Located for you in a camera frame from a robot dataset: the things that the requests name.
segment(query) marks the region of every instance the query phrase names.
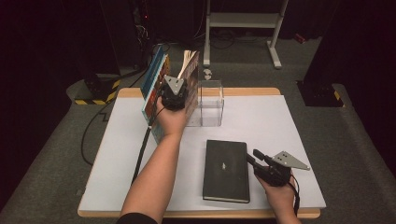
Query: table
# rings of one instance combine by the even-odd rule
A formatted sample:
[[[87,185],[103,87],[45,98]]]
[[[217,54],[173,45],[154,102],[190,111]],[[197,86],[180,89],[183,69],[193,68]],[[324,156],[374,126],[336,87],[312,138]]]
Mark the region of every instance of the table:
[[[177,180],[165,217],[274,217],[251,166],[250,203],[224,203],[202,199],[205,141],[208,138],[247,142],[247,152],[250,154],[253,148],[267,155],[275,155],[286,150],[310,166],[286,101],[278,89],[224,88],[223,91],[224,112],[221,126],[186,127],[184,131],[180,144]],[[80,216],[119,216],[147,129],[147,123],[141,113],[142,105],[143,97],[139,89],[120,90],[78,208]],[[241,113],[246,117],[235,119],[240,117]],[[254,115],[258,115],[260,119],[252,120]],[[151,136],[141,168],[155,147],[155,141]],[[326,207],[326,203],[313,170],[293,169],[293,172],[301,188],[301,208],[298,217],[318,217],[320,209]]]
[[[283,18],[285,17],[286,7],[289,0],[282,0],[282,7],[279,13],[230,13],[230,12],[211,12],[210,0],[207,0],[206,9],[206,28],[205,28],[205,48],[203,65],[210,65],[210,28],[211,27],[247,27],[247,28],[272,28],[274,33],[272,39],[267,41],[267,47],[276,69],[282,68],[279,57],[275,49],[277,37]]]

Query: book cover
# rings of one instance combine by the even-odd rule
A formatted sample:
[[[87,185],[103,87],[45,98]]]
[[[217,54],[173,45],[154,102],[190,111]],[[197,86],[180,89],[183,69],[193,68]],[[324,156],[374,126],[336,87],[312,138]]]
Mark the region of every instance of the book cover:
[[[207,140],[204,200],[249,203],[247,144]]]
[[[183,65],[177,76],[177,78],[184,78],[187,81],[187,91],[189,95],[185,105],[188,117],[192,114],[198,102],[198,55],[198,51],[185,50]],[[162,48],[159,47],[141,87],[145,99],[142,113],[148,124],[151,117],[155,116],[155,111],[153,111],[154,103],[165,75],[171,76],[171,63],[169,56],[164,54]],[[159,122],[154,121],[151,125],[151,133],[156,143],[160,143],[163,138],[163,128]]]

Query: black notebook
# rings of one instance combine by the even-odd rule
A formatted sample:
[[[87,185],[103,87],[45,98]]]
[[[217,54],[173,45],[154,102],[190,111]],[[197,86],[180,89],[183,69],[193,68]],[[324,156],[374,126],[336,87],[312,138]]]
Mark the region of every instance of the black notebook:
[[[247,144],[207,140],[204,200],[249,203]]]

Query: human arm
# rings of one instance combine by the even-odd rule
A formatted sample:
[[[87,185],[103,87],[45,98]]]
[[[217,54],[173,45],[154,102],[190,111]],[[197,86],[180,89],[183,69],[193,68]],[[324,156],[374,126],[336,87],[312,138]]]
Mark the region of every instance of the human arm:
[[[258,176],[256,177],[265,189],[268,203],[274,210],[277,223],[301,224],[301,221],[294,214],[294,191],[291,186],[272,187]],[[294,179],[292,177],[290,178],[290,183],[294,186]]]
[[[164,137],[130,187],[120,214],[141,213],[161,223],[176,179],[179,146],[187,118],[185,109],[163,110],[161,97],[157,108],[157,113],[161,111],[157,120],[163,126]]]

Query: clear plastic box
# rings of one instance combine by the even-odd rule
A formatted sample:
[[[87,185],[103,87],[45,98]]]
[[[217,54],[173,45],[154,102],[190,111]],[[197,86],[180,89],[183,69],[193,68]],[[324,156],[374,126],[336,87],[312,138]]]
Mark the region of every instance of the clear plastic box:
[[[198,83],[198,102],[187,123],[188,127],[218,127],[224,108],[220,80],[201,80]]]

